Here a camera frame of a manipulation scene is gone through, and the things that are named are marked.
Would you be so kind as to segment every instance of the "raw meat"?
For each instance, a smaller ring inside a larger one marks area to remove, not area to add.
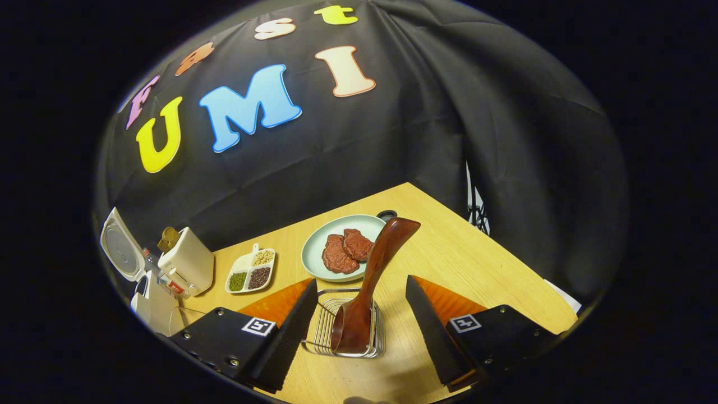
[[[322,261],[324,266],[334,273],[350,274],[359,269],[359,262],[344,252],[343,241],[344,237],[339,234],[327,236],[327,243],[322,251]]]
[[[344,241],[342,248],[348,256],[357,261],[366,261],[369,258],[369,252],[374,243],[362,236],[361,231],[357,229],[344,229]]]

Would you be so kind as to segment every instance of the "table surface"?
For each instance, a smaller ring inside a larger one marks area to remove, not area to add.
[[[576,321],[566,301],[533,270],[409,183],[215,252],[213,285],[202,295],[184,300],[183,306],[205,313],[218,306],[238,310],[307,279],[311,275],[300,255],[315,230],[343,216],[376,215],[389,209],[420,222],[421,228],[391,261],[374,294],[386,320],[384,355],[375,359],[337,358],[311,354],[299,347],[283,390],[271,396],[297,404],[362,402],[357,398],[422,404],[463,391],[449,393],[439,383],[419,325],[404,297],[407,275],[431,280],[488,308],[508,304],[554,334]],[[227,293],[224,284],[232,264],[251,252],[254,243],[259,243],[260,249],[276,251],[270,286],[255,293]],[[348,283],[317,279],[320,290],[358,288],[361,283],[362,279]]]

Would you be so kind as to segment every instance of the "foam letter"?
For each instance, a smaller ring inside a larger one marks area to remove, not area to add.
[[[315,14],[321,14],[324,22],[331,25],[344,25],[352,24],[359,21],[357,17],[347,17],[344,15],[345,12],[353,12],[354,9],[351,7],[342,6],[329,6],[323,9],[317,10]]]
[[[285,65],[271,65],[257,70],[249,82],[247,97],[231,89],[217,87],[200,99],[200,106],[207,108],[215,133],[212,149],[221,153],[239,142],[239,133],[229,127],[228,119],[247,134],[254,134],[259,106],[264,111],[262,126],[266,128],[281,125],[299,118],[302,109],[292,104],[286,93],[282,72]]]
[[[174,75],[180,75],[180,74],[186,72],[195,63],[198,63],[198,62],[202,61],[202,59],[209,56],[210,53],[212,53],[212,51],[214,49],[215,48],[212,47],[211,42],[208,42],[208,43],[200,46],[199,48],[197,48],[196,51],[187,55],[187,57],[179,64],[177,72]]]
[[[125,130],[129,129],[130,125],[132,125],[134,120],[137,119],[137,117],[139,116],[139,113],[142,111],[141,105],[144,104],[144,102],[147,101],[147,98],[149,97],[149,88],[154,86],[158,80],[159,76],[154,76],[154,78],[150,80],[149,83],[147,83],[147,85],[144,86],[132,99],[132,107],[130,108],[130,119],[127,121],[127,126],[125,126]]]
[[[332,91],[337,97],[355,96],[376,87],[376,82],[364,77],[352,53],[357,50],[353,46],[338,46],[325,49],[315,58],[324,60],[334,75],[337,86]]]
[[[139,157],[148,173],[157,173],[168,165],[180,148],[180,117],[177,113],[177,106],[180,102],[182,102],[182,97],[177,97],[167,103],[159,112],[160,116],[164,116],[164,125],[167,128],[167,144],[164,149],[158,152],[154,148],[152,138],[154,118],[148,120],[137,132],[135,140],[139,143]]]
[[[280,18],[274,21],[265,22],[254,30],[258,32],[254,37],[258,40],[268,40],[269,38],[280,37],[282,35],[291,34],[297,29],[297,26],[290,24],[291,18]]]

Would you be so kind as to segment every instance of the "wire rack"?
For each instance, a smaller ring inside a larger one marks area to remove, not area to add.
[[[360,288],[347,288],[347,289],[322,289],[317,292],[319,296],[319,313],[317,315],[317,326],[314,330],[314,339],[308,341],[302,339],[301,345],[305,351],[327,355],[330,357],[349,357],[349,358],[376,358],[384,353],[384,317],[379,310],[379,306],[372,302],[371,307],[371,328],[370,328],[370,341],[365,352],[362,354],[341,354],[334,353],[331,350],[330,344],[332,339],[332,325],[334,324],[334,318],[339,311],[339,307],[343,303],[351,301],[352,298],[327,298],[322,301],[322,295],[327,293],[358,293]]]

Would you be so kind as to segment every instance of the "wooden spatula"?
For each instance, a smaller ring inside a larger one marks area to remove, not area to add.
[[[359,294],[339,307],[332,325],[331,349],[334,353],[361,354],[370,343],[372,296],[379,277],[401,246],[419,230],[417,221],[392,218],[381,229],[369,253],[364,283]]]

